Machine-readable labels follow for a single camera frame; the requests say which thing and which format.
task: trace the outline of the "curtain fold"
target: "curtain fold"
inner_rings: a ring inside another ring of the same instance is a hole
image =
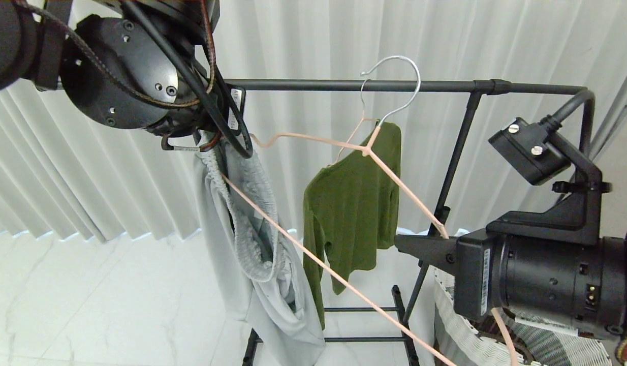
[[[114,16],[94,2],[75,0],[70,24],[93,12]],[[401,54],[413,58],[427,80],[585,85],[597,95],[594,131],[627,78],[623,1],[230,0],[221,2],[214,40],[227,78],[359,79],[380,58]],[[198,57],[204,60],[201,49]],[[399,61],[371,75],[412,77]],[[409,97],[365,93],[366,114],[379,118]],[[467,97],[421,93],[390,119],[402,130],[402,180],[427,206],[439,195]],[[554,202],[550,184],[528,185],[486,140],[516,116],[535,122],[567,99],[483,97],[447,202],[450,231],[478,229],[507,210],[541,210]],[[253,91],[245,119],[262,140],[280,131],[345,140],[360,111],[358,93]],[[580,116],[574,113],[560,131],[571,141],[577,141]],[[370,129],[366,123],[354,142]],[[256,152],[279,193],[284,225],[300,227],[304,188],[337,148],[281,139]],[[162,151],[160,140],[146,132],[97,124],[62,91],[40,93],[25,80],[0,91],[0,231],[79,233],[100,241],[122,232],[185,238],[198,229],[191,174],[190,153]],[[428,227],[407,197],[400,210],[400,226]]]

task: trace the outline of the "gray sweatpants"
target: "gray sweatpants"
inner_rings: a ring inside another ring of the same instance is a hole
[[[243,159],[226,141],[196,155],[200,224],[228,317],[248,322],[283,366],[312,366],[325,339],[300,258],[221,177],[277,221],[258,157]]]

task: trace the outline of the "white marble floor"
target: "white marble floor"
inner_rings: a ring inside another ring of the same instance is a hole
[[[417,260],[395,248],[374,271],[350,281],[382,306],[398,284],[407,301]],[[363,306],[349,291],[330,291],[326,306]],[[431,291],[423,289],[411,327],[432,339]],[[250,327],[225,319],[202,235],[109,243],[54,234],[0,235],[0,366],[241,364]],[[374,313],[327,315],[325,335],[398,336]],[[418,347],[421,364],[432,356]],[[276,366],[260,346],[257,366]],[[408,364],[400,343],[329,344],[317,366]]]

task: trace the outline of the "black clothing rack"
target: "black clothing rack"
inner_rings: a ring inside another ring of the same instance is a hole
[[[271,91],[323,91],[323,92],[358,92],[361,90],[363,80],[315,80],[315,79],[228,79],[228,83],[241,86],[246,90],[271,90]],[[366,92],[412,92],[415,90],[417,81],[395,81],[395,80],[370,80],[365,83],[364,91]],[[527,93],[527,94],[548,94],[548,95],[575,95],[581,90],[586,89],[584,86],[569,85],[544,85],[544,84],[523,84],[511,83],[501,79],[491,80],[474,80],[474,81],[422,81],[420,92],[435,93],[469,93],[466,111],[462,119],[462,125],[458,132],[453,153],[447,168],[447,174],[442,183],[441,194],[437,200],[434,215],[443,224],[446,222],[450,208],[447,207],[446,201],[449,189],[453,181],[453,176],[458,167],[458,160],[462,155],[462,149],[467,140],[467,134],[472,126],[474,114],[478,109],[478,104],[483,95],[502,95],[507,93]],[[591,131],[583,131],[581,134],[581,145],[583,141],[588,141]],[[438,236],[436,228],[433,225],[429,227],[429,236]],[[385,311],[393,311],[397,313],[399,322],[405,327],[409,327],[409,319],[413,312],[413,307],[420,294],[422,283],[429,269],[429,264],[420,260],[418,263],[420,272],[413,287],[413,293],[409,299],[409,303],[404,310],[404,304],[401,298],[399,287],[392,287],[392,296],[395,306],[392,308],[382,308]],[[372,308],[325,308],[326,313],[337,312],[370,312]],[[415,349],[413,340],[405,333],[401,337],[344,337],[344,338],[325,338],[327,342],[403,342],[408,356],[409,366],[419,366],[418,354]],[[253,330],[248,338],[246,353],[242,360],[242,366],[252,366],[255,360],[257,344],[262,339]]]

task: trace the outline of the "green long-sleeve shirt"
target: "green long-sleeve shirt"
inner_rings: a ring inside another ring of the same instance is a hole
[[[401,131],[397,125],[381,125],[372,151],[399,176]],[[373,269],[377,249],[394,244],[399,187],[374,160],[354,151],[313,178],[304,191],[303,210],[304,246],[321,260],[327,255],[330,267],[347,280],[355,269]],[[307,256],[303,265],[324,328],[323,269]],[[336,294],[344,290],[334,278],[332,287]]]

